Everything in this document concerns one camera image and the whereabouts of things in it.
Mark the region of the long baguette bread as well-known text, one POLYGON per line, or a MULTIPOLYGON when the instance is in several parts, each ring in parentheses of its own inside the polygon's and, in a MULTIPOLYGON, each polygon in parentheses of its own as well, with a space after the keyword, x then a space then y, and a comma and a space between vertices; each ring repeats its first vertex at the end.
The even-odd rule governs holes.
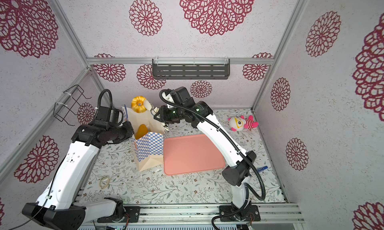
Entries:
POLYGON ((139 140, 143 136, 145 136, 149 132, 147 126, 145 124, 141 124, 138 130, 135 132, 135 139, 139 140))

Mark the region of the small bundt cake bread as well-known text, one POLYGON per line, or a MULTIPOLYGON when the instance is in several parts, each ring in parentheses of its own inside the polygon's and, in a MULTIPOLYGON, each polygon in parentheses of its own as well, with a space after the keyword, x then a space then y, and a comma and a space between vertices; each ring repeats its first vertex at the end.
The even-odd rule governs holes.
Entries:
POLYGON ((136 113, 144 113, 147 111, 147 108, 145 106, 146 104, 146 98, 143 96, 137 96, 133 98, 131 102, 131 109, 136 113))

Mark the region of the blue checkered paper bag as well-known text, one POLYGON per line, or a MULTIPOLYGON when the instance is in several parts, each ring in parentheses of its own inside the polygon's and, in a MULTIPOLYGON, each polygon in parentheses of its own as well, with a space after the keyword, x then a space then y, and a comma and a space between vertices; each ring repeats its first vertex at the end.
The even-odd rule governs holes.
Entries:
POLYGON ((139 133, 141 125, 146 126, 148 132, 141 138, 133 136, 131 144, 133 147, 135 162, 138 171, 142 172, 164 163, 164 134, 165 128, 162 123, 154 119, 150 111, 136 113, 131 108, 122 107, 124 118, 128 120, 134 129, 134 135, 139 133))

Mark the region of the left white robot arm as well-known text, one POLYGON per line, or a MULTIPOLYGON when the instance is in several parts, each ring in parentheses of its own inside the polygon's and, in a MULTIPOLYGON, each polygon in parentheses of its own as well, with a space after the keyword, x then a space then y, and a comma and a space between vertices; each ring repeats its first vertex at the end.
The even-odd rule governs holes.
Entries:
POLYGON ((101 147, 121 143, 133 134, 122 110, 98 107, 94 120, 76 130, 68 153, 46 190, 35 203, 25 204, 22 214, 53 230, 77 230, 82 223, 100 218, 122 221, 125 208, 121 200, 107 197, 83 206, 75 205, 75 200, 101 147))

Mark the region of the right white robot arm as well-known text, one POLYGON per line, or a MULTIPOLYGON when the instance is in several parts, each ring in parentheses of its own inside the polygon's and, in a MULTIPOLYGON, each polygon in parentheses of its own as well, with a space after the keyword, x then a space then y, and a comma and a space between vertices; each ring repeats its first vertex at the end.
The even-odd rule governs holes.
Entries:
POLYGON ((162 90, 159 97, 164 102, 160 108, 155 109, 147 100, 143 103, 143 106, 153 114, 154 120, 165 125, 184 120, 205 134, 218 148, 228 165, 222 175, 232 186, 232 205, 235 210, 240 211, 251 204, 250 192, 258 200, 265 199, 265 185, 254 166, 255 152, 246 151, 236 143, 205 102, 196 103, 185 87, 162 90))

